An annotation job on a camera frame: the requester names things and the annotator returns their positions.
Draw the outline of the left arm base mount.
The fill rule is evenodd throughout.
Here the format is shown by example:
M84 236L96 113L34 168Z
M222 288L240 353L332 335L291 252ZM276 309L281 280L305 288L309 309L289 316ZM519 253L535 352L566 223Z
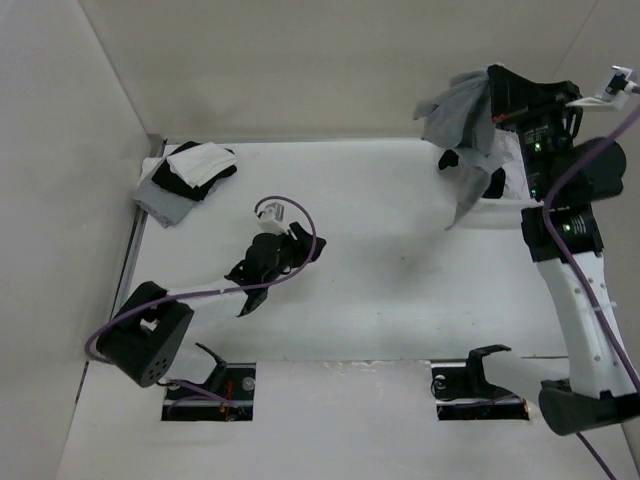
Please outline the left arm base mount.
M165 387L161 420L165 422L248 422L253 420L257 365L229 363L216 368L200 389L214 398L177 385Z

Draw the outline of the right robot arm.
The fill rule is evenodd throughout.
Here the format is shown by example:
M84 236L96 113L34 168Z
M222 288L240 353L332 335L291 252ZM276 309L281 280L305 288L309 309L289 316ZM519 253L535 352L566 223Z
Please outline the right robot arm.
M498 65L488 77L492 122L520 142L534 199L521 213L522 235L553 300L568 366L551 373L507 346L485 346L469 353L464 384L477 397L507 391L535 403L560 436L634 419L639 377L617 327L592 206L622 192L627 159L618 139L638 114L606 137L577 143L594 100L575 84L536 83Z

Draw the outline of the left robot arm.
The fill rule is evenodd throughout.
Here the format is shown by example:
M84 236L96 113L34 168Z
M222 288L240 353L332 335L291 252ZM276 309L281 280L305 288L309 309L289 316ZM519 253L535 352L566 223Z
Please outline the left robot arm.
M253 313L272 285L315 262L325 246L325 239L293 222L282 233L257 234L245 257L217 282L169 290L146 281L118 311L116 323L97 335L97 353L143 388L177 379L200 397L214 398L225 376L193 332Z

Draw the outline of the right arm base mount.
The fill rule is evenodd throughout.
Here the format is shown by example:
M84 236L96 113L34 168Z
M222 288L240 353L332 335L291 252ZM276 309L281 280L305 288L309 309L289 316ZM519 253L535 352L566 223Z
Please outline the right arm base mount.
M477 386L464 361L433 362L430 391L439 421L529 421L527 402L501 387Z

